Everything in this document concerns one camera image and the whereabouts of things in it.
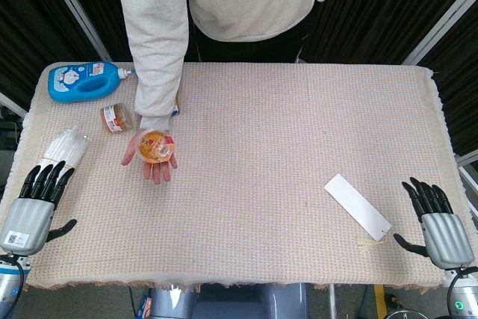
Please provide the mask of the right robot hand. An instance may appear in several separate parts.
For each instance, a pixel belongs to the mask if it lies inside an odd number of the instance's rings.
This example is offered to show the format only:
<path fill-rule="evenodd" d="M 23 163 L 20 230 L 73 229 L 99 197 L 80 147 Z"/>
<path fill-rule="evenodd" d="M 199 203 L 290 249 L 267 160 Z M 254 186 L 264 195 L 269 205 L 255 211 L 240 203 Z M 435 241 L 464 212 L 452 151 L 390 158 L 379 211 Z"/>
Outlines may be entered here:
<path fill-rule="evenodd" d="M 398 233 L 394 234 L 395 241 L 404 250 L 429 258 L 442 270 L 469 267 L 475 256 L 464 225 L 445 192 L 414 177 L 402 186 L 415 210 L 424 244 L 411 244 Z"/>

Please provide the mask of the person's bare hand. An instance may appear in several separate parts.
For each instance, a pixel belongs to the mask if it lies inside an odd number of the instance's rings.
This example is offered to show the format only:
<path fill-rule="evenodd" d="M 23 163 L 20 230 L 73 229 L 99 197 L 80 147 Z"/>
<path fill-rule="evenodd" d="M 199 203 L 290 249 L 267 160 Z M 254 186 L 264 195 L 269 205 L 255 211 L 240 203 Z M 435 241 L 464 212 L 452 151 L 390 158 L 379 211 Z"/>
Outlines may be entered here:
<path fill-rule="evenodd" d="M 121 160 L 121 165 L 127 166 L 136 152 L 136 144 L 145 132 L 144 128 L 139 128 L 133 138 L 130 140 L 124 156 Z M 175 155 L 172 154 L 170 159 L 166 162 L 151 164 L 149 162 L 143 163 L 143 177 L 145 180 L 150 180 L 159 185 L 162 182 L 169 182 L 171 179 L 170 168 L 177 169 L 177 161 Z"/>

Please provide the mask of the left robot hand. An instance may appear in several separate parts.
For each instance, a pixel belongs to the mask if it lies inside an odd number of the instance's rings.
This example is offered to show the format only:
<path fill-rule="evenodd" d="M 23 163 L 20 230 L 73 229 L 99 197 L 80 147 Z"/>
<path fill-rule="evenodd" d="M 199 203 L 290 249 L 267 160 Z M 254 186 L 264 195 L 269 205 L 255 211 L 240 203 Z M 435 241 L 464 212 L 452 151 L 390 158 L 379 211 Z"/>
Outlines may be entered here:
<path fill-rule="evenodd" d="M 1 248 L 12 256 L 38 253 L 50 241 L 69 233 L 77 224 L 69 220 L 58 229 L 52 221 L 66 185 L 75 170 L 64 170 L 66 162 L 37 165 L 26 176 L 1 230 Z"/>

